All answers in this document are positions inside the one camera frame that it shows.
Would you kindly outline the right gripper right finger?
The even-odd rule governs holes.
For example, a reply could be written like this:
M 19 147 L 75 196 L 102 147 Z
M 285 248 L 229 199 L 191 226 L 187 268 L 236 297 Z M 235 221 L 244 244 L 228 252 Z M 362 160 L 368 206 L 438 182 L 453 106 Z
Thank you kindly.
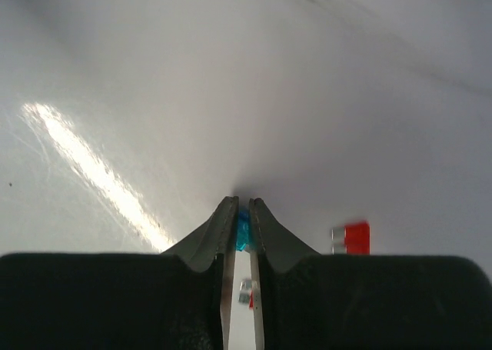
M 285 228 L 261 198 L 248 205 L 254 281 L 253 313 L 258 349 L 299 349 L 307 326 L 300 315 L 314 287 L 310 258 L 320 256 Z

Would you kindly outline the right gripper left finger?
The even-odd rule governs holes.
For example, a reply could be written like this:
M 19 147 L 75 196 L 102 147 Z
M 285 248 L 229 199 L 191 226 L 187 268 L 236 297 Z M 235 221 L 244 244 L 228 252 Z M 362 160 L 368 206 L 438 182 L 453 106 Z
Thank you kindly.
M 202 225 L 161 253 L 180 268 L 168 294 L 167 348 L 228 348 L 238 215 L 238 197 L 227 196 Z

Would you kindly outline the blue fuse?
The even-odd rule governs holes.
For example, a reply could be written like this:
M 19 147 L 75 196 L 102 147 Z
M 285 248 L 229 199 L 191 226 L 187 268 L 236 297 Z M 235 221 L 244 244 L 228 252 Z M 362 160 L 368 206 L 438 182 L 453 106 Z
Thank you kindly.
M 238 252 L 251 252 L 251 233 L 250 233 L 250 218 L 249 211 L 246 208 L 241 208 L 238 214 L 237 223 L 237 238 L 235 248 Z

